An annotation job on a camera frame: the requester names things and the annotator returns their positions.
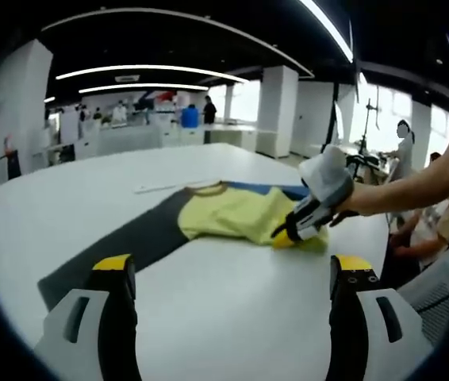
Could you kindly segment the person's right hand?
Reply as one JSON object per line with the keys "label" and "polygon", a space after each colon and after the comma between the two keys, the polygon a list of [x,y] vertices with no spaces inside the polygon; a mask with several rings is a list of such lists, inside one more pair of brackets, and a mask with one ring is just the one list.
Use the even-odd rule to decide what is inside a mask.
{"label": "person's right hand", "polygon": [[372,215],[372,190],[373,187],[370,185],[355,183],[351,194],[334,208],[332,220],[328,226],[335,227],[347,218]]}

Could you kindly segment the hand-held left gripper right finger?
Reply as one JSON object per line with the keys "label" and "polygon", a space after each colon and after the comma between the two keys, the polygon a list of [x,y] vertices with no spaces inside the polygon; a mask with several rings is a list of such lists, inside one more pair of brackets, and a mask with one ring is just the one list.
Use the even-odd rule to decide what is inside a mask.
{"label": "hand-held left gripper right finger", "polygon": [[330,380],[405,380],[432,352],[420,315],[358,256],[331,257]]}

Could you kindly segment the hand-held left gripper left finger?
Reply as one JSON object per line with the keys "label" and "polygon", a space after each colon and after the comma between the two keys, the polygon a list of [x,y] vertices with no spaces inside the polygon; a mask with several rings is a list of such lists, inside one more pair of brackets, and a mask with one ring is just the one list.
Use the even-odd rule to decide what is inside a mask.
{"label": "hand-held left gripper left finger", "polygon": [[36,357],[59,380],[140,380],[132,256],[96,263],[44,319]]}

